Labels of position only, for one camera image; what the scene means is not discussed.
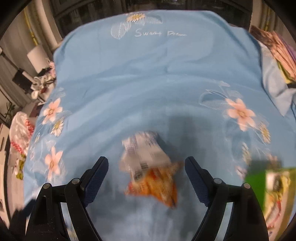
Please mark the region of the blue floral tablecloth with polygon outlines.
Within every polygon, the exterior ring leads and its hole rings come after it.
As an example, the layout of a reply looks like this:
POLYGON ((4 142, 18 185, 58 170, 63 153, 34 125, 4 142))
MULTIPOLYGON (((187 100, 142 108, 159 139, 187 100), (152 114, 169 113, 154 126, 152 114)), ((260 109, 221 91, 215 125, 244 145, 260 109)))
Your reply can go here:
POLYGON ((155 132, 172 161, 193 156, 240 185, 266 167, 295 166, 295 91, 269 49, 210 11, 142 11, 83 25, 55 51, 57 85, 24 167, 24 199, 109 170, 88 212, 103 240, 191 240, 206 207, 184 170, 178 204, 124 194, 122 141, 155 132))

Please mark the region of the white blue snack bag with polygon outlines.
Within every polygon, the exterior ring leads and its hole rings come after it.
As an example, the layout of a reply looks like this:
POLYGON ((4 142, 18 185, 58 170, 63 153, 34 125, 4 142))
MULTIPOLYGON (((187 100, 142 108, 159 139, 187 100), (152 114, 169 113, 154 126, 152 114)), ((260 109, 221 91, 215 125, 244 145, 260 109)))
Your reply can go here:
POLYGON ((137 132, 122 141, 125 150, 119 169, 129 172, 133 181, 142 178, 147 169, 171 164, 169 156, 158 144, 158 137, 155 132, 137 132))

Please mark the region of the stack of folded cloths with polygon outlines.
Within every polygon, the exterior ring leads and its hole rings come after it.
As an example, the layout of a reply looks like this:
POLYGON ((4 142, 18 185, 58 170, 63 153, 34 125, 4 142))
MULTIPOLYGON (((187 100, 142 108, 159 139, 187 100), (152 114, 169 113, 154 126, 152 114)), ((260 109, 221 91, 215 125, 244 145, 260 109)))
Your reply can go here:
POLYGON ((252 25, 250 34, 269 49, 287 86, 295 88, 295 49, 275 31, 268 32, 252 25))

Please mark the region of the white red plastic bag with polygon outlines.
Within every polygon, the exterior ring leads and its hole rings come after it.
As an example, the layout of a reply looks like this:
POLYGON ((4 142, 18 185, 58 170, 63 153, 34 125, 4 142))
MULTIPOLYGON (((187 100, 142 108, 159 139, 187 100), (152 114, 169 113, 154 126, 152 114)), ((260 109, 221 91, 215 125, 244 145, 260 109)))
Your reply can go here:
POLYGON ((11 121, 9 138, 11 146, 21 155, 28 155, 29 144, 34 133, 35 126, 29 120, 26 113, 17 112, 11 121))

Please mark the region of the green cardboard box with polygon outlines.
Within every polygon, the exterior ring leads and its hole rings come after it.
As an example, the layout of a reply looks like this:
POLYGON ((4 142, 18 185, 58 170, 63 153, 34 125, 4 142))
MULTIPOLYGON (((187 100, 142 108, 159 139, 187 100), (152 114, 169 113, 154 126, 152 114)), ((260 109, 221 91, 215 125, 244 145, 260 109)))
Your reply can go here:
POLYGON ((295 203, 295 168, 279 161, 252 161, 244 181, 260 204, 269 240, 279 240, 292 217, 295 203))

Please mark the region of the orange panda snack bag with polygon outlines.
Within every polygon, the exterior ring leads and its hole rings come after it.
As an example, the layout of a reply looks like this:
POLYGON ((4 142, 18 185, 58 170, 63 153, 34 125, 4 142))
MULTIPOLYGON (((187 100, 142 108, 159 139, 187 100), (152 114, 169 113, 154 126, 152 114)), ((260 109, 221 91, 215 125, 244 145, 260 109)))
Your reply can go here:
POLYGON ((184 162, 173 162, 166 166, 147 168, 131 175, 125 194, 152 196, 169 208, 175 208, 178 192, 174 175, 184 167, 184 162))

